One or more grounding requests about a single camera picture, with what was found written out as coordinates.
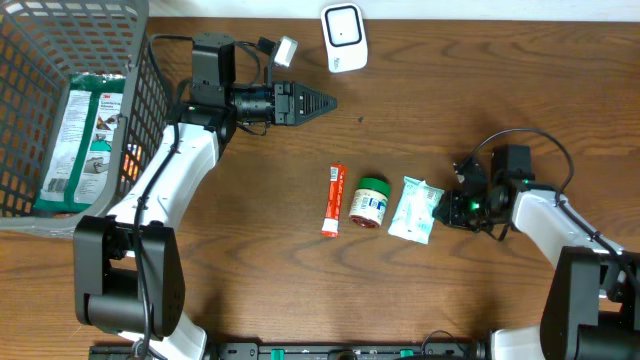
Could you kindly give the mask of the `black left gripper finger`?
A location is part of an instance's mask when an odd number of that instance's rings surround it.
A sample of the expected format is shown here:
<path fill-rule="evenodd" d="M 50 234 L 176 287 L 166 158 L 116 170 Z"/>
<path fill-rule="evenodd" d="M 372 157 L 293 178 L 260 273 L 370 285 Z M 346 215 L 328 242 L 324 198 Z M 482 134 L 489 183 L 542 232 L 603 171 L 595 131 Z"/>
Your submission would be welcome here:
<path fill-rule="evenodd" d="M 326 104 L 320 106 L 307 106 L 297 109 L 294 117 L 295 125 L 302 125 L 316 117 L 322 116 L 336 109 L 335 104 Z"/>
<path fill-rule="evenodd" d="M 337 100 L 301 82 L 294 85 L 296 99 L 301 106 L 336 106 Z"/>

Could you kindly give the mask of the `green lid cream jar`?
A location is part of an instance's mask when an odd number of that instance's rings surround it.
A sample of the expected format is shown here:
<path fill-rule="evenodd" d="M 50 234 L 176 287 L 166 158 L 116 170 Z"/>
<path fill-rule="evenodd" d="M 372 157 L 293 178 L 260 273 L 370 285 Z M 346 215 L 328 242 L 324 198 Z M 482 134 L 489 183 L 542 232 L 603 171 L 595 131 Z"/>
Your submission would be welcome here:
<path fill-rule="evenodd" d="M 390 184 L 383 180 L 361 178 L 354 193 L 349 220 L 363 228 L 379 228 L 383 223 L 390 192 Z"/>

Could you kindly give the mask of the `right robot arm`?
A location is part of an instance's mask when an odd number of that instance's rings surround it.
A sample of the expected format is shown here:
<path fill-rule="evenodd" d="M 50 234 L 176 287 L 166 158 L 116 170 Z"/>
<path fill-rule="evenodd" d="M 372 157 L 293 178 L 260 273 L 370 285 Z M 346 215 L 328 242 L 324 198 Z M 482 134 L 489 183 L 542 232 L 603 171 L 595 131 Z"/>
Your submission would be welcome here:
<path fill-rule="evenodd" d="M 475 157 L 455 168 L 461 188 L 444 193 L 434 218 L 473 233 L 526 235 L 554 268 L 539 324 L 491 332 L 471 359 L 636 359 L 639 256 L 604 237 L 556 189 L 536 181 L 527 146 L 493 149 L 491 172 Z"/>

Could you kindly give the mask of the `pale green tissue pack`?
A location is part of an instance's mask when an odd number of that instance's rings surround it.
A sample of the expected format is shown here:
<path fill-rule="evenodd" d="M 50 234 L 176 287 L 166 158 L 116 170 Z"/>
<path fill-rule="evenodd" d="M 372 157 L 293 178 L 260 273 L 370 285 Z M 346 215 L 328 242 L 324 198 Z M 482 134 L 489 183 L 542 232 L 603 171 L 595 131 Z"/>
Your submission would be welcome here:
<path fill-rule="evenodd" d="M 432 215 L 445 191 L 424 180 L 404 177 L 401 198 L 388 234 L 420 244 L 428 244 L 435 219 Z"/>

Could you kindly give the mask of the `orange small box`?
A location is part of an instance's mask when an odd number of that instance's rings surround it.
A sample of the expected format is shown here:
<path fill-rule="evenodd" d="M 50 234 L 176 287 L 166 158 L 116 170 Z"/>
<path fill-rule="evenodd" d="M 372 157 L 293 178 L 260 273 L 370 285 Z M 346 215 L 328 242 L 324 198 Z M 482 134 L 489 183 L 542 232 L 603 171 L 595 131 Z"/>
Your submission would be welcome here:
<path fill-rule="evenodd" d="M 125 151 L 125 162 L 123 164 L 123 181 L 136 180 L 139 172 L 139 162 L 141 160 L 141 148 L 136 144 L 128 144 Z"/>

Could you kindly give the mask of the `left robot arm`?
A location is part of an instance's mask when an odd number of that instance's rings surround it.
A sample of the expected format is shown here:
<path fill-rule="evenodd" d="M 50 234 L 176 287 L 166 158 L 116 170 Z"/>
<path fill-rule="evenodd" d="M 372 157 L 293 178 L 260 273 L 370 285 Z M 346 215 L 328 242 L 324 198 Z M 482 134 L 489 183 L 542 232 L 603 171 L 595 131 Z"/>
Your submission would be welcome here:
<path fill-rule="evenodd" d="M 160 147 L 128 194 L 103 217 L 86 216 L 73 236 L 75 313 L 84 325 L 131 342 L 131 359 L 206 359 L 207 332 L 184 309 L 176 231 L 204 177 L 236 131 L 299 126 L 337 106 L 296 81 L 277 81 L 298 44 L 290 37 L 191 38 L 192 74 L 168 89 Z"/>

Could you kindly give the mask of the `green wipes package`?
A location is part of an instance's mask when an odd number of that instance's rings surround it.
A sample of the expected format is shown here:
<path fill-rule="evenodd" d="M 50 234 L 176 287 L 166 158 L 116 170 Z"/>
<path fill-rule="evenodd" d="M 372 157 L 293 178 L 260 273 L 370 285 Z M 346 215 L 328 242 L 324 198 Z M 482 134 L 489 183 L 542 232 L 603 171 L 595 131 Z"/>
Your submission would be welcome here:
<path fill-rule="evenodd" d="M 108 178 L 126 78 L 75 74 L 49 168 L 35 208 L 79 213 L 93 205 Z"/>

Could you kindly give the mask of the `red white tube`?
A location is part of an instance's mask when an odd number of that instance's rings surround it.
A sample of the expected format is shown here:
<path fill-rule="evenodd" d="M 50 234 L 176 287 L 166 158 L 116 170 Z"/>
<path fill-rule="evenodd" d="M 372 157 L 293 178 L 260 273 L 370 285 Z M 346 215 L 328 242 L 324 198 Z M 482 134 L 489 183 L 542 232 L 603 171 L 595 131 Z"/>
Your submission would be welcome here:
<path fill-rule="evenodd" d="M 339 218 L 344 192 L 344 182 L 347 168 L 342 164 L 332 164 L 330 167 L 330 184 L 328 203 L 321 233 L 325 237 L 338 236 Z"/>

